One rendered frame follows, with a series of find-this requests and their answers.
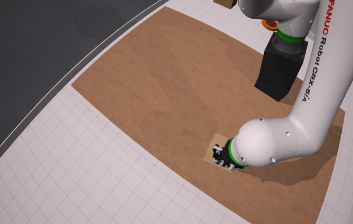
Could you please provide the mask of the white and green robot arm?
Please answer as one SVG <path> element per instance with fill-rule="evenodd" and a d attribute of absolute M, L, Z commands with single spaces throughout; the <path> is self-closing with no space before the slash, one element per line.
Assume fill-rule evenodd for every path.
<path fill-rule="evenodd" d="M 229 171 L 315 154 L 353 81 L 353 0 L 239 0 L 239 6 L 249 18 L 278 21 L 271 45 L 292 57 L 303 53 L 319 12 L 308 69 L 290 114 L 246 122 L 224 146 Z"/>

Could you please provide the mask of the tan flat mat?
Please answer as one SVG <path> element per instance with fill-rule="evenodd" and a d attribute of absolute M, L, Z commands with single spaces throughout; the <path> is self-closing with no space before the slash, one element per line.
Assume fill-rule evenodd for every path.
<path fill-rule="evenodd" d="M 214 166 L 219 167 L 218 164 L 213 163 L 213 161 L 215 159 L 215 158 L 213 158 L 213 153 L 214 153 L 213 148 L 214 148 L 215 144 L 218 144 L 220 146 L 220 148 L 224 147 L 228 140 L 229 140 L 229 138 L 226 138 L 225 136 L 222 136 L 218 133 L 214 133 L 214 136 L 210 142 L 209 148 L 204 156 L 203 161 L 206 161 Z M 232 171 L 229 171 L 229 169 L 228 169 L 229 167 L 227 167 L 227 165 L 225 167 L 220 166 L 219 168 L 232 173 Z"/>

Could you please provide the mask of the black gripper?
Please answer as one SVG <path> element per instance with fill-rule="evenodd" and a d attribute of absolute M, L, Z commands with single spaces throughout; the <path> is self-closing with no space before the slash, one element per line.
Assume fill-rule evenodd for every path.
<path fill-rule="evenodd" d="M 218 154 L 220 151 L 220 154 Z M 213 161 L 213 163 L 216 163 L 220 160 L 221 163 L 218 165 L 219 167 L 220 166 L 223 166 L 225 167 L 227 165 L 227 167 L 230 167 L 230 165 L 227 164 L 226 160 L 224 159 L 224 147 L 220 148 L 218 144 L 216 144 L 213 148 L 213 158 L 215 158 L 215 160 Z"/>

